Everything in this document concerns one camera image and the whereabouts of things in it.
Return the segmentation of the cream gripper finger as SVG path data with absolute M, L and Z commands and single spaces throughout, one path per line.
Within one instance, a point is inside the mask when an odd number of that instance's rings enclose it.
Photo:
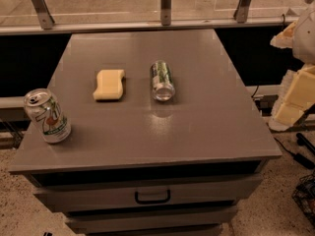
M 269 128 L 285 131 L 291 128 L 315 104 L 315 65 L 304 64 L 283 76 L 278 99 L 272 109 Z
M 275 48 L 285 49 L 294 47 L 294 36 L 297 26 L 297 21 L 289 24 L 284 30 L 277 35 L 274 35 L 270 44 Z

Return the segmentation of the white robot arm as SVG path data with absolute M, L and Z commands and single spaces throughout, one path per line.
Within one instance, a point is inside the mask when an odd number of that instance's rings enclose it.
M 315 104 L 315 0 L 304 1 L 308 8 L 299 19 L 270 42 L 277 48 L 291 48 L 293 57 L 303 63 L 297 72 L 288 70 L 283 76 L 268 123 L 274 131 L 291 128 Z

